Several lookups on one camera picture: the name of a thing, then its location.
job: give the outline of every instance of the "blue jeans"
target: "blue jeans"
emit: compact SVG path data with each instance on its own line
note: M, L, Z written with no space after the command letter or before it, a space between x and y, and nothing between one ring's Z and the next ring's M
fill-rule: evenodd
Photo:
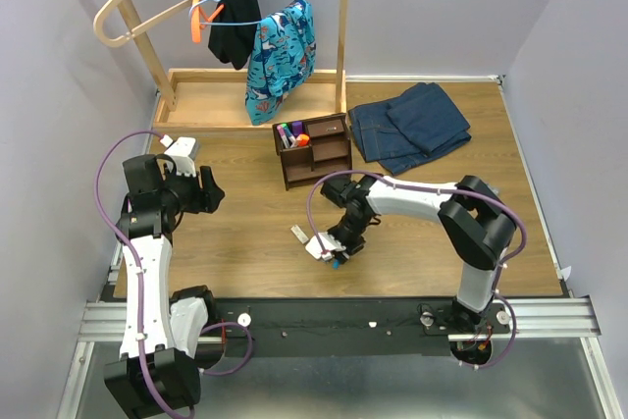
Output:
M349 111L366 162L392 175L439 159L471 139L469 124L435 83L418 83L399 97Z

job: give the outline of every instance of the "hanging clothes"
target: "hanging clothes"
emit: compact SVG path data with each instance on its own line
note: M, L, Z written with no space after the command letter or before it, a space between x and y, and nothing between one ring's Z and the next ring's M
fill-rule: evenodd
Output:
M294 0L257 26L248 63L245 106L253 125L279 112L288 93L314 70L316 37L312 6Z
M224 5L223 11L214 22L246 23L262 20L257 0L223 0L216 8L220 5ZM232 63L239 71L246 65L251 55L256 30L257 25L212 28L207 46L221 63Z

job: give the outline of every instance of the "black cloth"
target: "black cloth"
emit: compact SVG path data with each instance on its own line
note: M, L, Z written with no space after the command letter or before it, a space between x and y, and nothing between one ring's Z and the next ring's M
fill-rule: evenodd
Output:
M257 0L223 0L222 5L225 8L214 22L231 24L262 20ZM221 63L232 63L236 70L240 70L246 66L253 51L256 31L257 25L212 26L207 46Z

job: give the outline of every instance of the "wooden rack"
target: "wooden rack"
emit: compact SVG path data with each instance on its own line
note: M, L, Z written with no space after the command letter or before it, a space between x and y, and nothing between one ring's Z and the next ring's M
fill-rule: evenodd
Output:
M310 79L287 98L275 117L281 122L307 120L346 112L344 39L348 0L340 0L338 57L335 70L315 71ZM153 128L163 132L216 130L267 130L271 124L255 127L244 108L246 71L229 69L170 69L167 73L147 32L173 15L186 11L192 0L169 7L142 21L131 0L109 0L94 18L96 36L109 47L133 41L161 92ZM104 32L106 19L120 11L126 34L111 38Z

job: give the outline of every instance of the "wooden tabletop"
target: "wooden tabletop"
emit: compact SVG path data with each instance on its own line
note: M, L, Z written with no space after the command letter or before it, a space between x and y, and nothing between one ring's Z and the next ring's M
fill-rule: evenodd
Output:
M410 83L349 83L347 106L397 96ZM499 197L525 222L529 243L509 263L500 288L507 295L559 295L539 215L494 83L443 83L471 124L471 141L444 158L408 171L401 179L457 182L476 175L499 189ZM402 296L454 295L462 263L442 227L388 216L366 234L366 247L339 270L315 261L290 231L305 216L309 186L284 190L270 131L199 138L196 165L210 165L227 196L213 215L185 215L174 233L170 292L207 285L217 296ZM353 168L382 172L353 149ZM337 223L342 210L317 194L319 229ZM514 244L518 244L519 235ZM126 293L126 274L116 296Z

